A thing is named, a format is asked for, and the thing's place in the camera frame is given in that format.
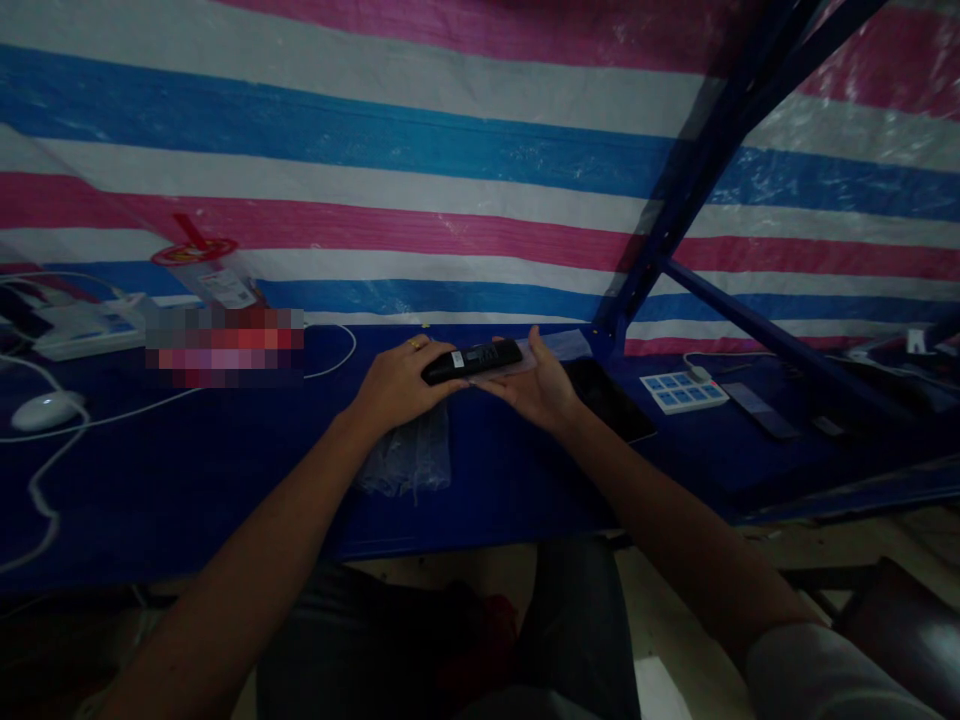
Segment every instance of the striped tarpaulin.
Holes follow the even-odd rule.
[[[589,322],[753,0],[11,2],[0,250],[158,297],[174,213],[317,322]],[[960,17],[882,10],[677,258],[821,347],[960,309]],[[628,354],[751,341],[662,279]]]

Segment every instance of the white sleeve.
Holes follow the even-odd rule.
[[[758,720],[930,720],[940,716],[846,638],[814,624],[787,625],[747,654]]]

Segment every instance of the hand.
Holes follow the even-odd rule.
[[[530,350],[537,367],[527,372],[482,380],[477,387],[509,403],[524,418],[555,437],[576,423],[586,406],[580,402],[570,378],[540,339],[540,328],[530,328]]]
[[[420,377],[427,365],[456,349],[450,343],[417,335],[380,353],[345,414],[378,438],[419,417],[445,397],[470,386],[466,380],[449,380],[431,387]]]

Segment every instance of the white mouse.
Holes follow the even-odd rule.
[[[18,407],[10,424],[22,432],[46,430],[75,417],[79,412],[75,406],[84,402],[83,395],[69,390],[40,395]]]

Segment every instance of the dark pants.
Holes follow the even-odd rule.
[[[257,668],[261,720],[434,718],[436,670],[469,649],[483,606],[462,583],[433,592],[321,563]],[[603,720],[639,720],[630,629],[600,537],[541,543],[516,678]]]

